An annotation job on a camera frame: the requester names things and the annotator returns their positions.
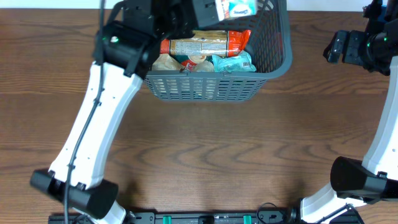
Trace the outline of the green Nescafe coffee bag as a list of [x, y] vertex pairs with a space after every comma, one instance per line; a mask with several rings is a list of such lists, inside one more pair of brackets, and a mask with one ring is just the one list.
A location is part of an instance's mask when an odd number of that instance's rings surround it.
[[185, 70], [191, 72], [214, 72], [215, 67], [211, 56], [206, 55], [174, 55], [173, 58], [179, 62]]

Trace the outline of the beige paper pouch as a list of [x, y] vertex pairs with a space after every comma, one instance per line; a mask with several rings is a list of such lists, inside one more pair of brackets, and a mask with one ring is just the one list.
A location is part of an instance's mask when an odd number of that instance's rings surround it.
[[173, 58], [173, 55], [160, 54], [159, 58], [152, 64], [152, 71], [189, 71], [189, 70], [185, 70], [184, 67]]

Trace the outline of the teal plastic packet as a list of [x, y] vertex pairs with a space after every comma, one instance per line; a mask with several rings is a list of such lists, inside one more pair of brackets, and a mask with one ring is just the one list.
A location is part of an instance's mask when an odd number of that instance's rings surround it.
[[212, 55], [212, 61], [215, 72], [255, 72], [256, 67], [252, 64], [249, 53], [242, 51], [234, 57], [222, 58], [218, 55]]

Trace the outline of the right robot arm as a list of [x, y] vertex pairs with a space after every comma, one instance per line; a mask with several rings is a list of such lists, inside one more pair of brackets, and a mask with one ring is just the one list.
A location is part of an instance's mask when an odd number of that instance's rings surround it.
[[364, 31], [339, 30], [323, 56], [388, 77], [373, 140], [362, 159], [337, 157], [329, 182], [302, 198], [286, 223], [362, 223], [359, 207], [397, 201], [397, 1], [372, 1], [363, 17]]

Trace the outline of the grey plastic lattice basket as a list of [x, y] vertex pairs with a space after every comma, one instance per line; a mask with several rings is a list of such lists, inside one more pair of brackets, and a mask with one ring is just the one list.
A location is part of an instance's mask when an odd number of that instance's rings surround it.
[[254, 16], [222, 21], [208, 30], [250, 30], [245, 51], [255, 72], [149, 71], [145, 83], [164, 101], [238, 102], [252, 98], [266, 81], [285, 74], [293, 61], [286, 0], [259, 1]]

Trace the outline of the orange spaghetti packet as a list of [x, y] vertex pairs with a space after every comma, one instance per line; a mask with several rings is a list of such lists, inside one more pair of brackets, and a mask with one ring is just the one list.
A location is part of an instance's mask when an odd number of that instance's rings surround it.
[[193, 37], [187, 39], [163, 40], [160, 54], [234, 57], [245, 49], [251, 31], [195, 30], [193, 34]]

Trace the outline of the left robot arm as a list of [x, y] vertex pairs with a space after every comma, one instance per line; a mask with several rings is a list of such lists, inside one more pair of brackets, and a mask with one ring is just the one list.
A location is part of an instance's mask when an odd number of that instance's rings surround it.
[[30, 184], [92, 223], [126, 223], [118, 186], [104, 179], [110, 146], [164, 39], [224, 19], [220, 1], [120, 1], [99, 15], [90, 77], [67, 141]]

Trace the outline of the Kleenex tissue multipack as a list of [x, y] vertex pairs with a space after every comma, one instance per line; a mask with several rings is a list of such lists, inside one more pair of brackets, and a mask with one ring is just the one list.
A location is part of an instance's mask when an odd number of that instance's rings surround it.
[[257, 12], [256, 0], [215, 0], [220, 21], [253, 16]]

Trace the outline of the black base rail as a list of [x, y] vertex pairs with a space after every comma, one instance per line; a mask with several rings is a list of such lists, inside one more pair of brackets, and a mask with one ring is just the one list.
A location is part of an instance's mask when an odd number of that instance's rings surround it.
[[[283, 215], [277, 210], [263, 210], [258, 213], [152, 213], [129, 212], [125, 221], [122, 223], [132, 224], [259, 224], [259, 223], [306, 223], [288, 219], [287, 215]], [[51, 215], [48, 224], [64, 224], [63, 215]], [[88, 217], [79, 215], [70, 215], [68, 223], [94, 223]], [[332, 224], [360, 224], [364, 223], [358, 214], [348, 210], [341, 215], [332, 218], [329, 223]]]

